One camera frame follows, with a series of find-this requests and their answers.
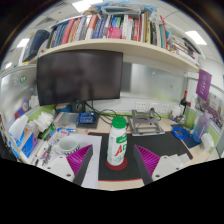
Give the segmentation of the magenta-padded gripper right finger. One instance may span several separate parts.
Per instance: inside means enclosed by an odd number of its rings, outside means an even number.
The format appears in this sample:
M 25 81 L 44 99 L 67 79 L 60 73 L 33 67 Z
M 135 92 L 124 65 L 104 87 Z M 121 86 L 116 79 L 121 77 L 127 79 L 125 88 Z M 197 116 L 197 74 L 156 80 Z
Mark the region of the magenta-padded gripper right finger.
M 168 176 L 181 169 L 179 162 L 169 156 L 158 156 L 139 145 L 134 146 L 134 156 L 145 185 Z

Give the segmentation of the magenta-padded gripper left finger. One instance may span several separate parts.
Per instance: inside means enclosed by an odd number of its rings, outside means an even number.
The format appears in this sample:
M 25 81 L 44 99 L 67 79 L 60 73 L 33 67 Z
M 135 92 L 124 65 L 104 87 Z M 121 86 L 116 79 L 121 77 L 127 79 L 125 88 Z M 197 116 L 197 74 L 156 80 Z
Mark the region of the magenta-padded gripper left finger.
M 45 170 L 81 186 L 93 155 L 93 145 L 87 145 L 68 156 L 59 155 Z

